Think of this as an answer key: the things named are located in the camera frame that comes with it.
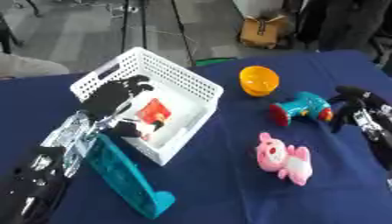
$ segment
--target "orange bowl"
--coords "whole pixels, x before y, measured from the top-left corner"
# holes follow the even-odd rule
[[[261,97],[279,86],[279,76],[264,66],[248,66],[240,72],[240,83],[247,94]]]

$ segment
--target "tripod leg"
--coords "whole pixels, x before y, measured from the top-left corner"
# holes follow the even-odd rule
[[[174,15],[177,20],[178,28],[179,28],[179,31],[181,32],[181,36],[182,36],[182,39],[185,44],[185,49],[186,49],[186,52],[188,53],[188,58],[191,61],[191,66],[196,67],[196,63],[195,63],[195,61],[193,59],[193,55],[191,53],[191,48],[190,48],[189,43],[186,39],[185,27],[184,27],[184,24],[181,22],[181,18],[179,17],[179,9],[177,8],[176,2],[174,0],[171,0],[171,6],[173,7]]]
[[[143,48],[147,49],[147,31],[145,21],[145,0],[140,0],[140,15],[142,17]]]
[[[128,8],[130,7],[130,0],[124,0],[124,18],[122,21],[122,42],[121,42],[121,53],[125,52],[125,44],[127,40],[127,28],[128,28]]]
[[[10,34],[8,31],[0,32],[0,42],[2,43],[3,52],[11,54]]]
[[[32,0],[26,0],[26,2],[34,9],[34,15],[36,18],[42,17],[42,15],[39,13],[39,8]]]
[[[16,46],[22,46],[23,45],[23,41],[18,40],[17,37],[15,37],[14,33],[12,32],[12,29],[8,26],[7,21],[5,21],[3,14],[0,13],[0,23],[3,23],[3,25],[5,25],[5,30],[4,32],[7,32],[7,37],[8,39],[11,39],[12,42],[16,45]]]

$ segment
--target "green mat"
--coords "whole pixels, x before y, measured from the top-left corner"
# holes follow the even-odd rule
[[[221,63],[228,60],[237,60],[237,58],[213,58],[213,59],[198,59],[196,60],[197,67],[208,66],[211,64]]]

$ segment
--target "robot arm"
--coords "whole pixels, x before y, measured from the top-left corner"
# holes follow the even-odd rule
[[[45,224],[62,201],[98,133],[140,137],[133,122],[117,116],[131,106],[129,98],[153,87],[142,75],[100,87],[29,158],[0,179],[1,224]]]
[[[332,132],[345,124],[358,126],[374,156],[387,171],[392,170],[392,107],[380,96],[357,87],[337,87],[331,104],[344,102],[335,114]]]

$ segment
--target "table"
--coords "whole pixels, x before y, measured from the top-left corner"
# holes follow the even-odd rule
[[[272,95],[253,99],[238,83],[245,66],[262,65],[281,77]],[[189,144],[165,167],[158,167],[120,139],[119,146],[156,190],[177,202],[156,220],[147,220],[83,165],[51,223],[389,223],[392,197],[386,172],[372,157],[355,127],[330,133],[321,122],[276,126],[267,116],[271,102],[297,91],[325,98],[336,85],[375,91],[392,102],[392,81],[359,52],[293,53],[199,67],[199,74],[225,88],[219,108]],[[0,82],[0,174],[70,116],[78,102],[68,91],[75,75]],[[311,149],[313,177],[305,187],[281,181],[257,168],[254,148],[261,131]]]

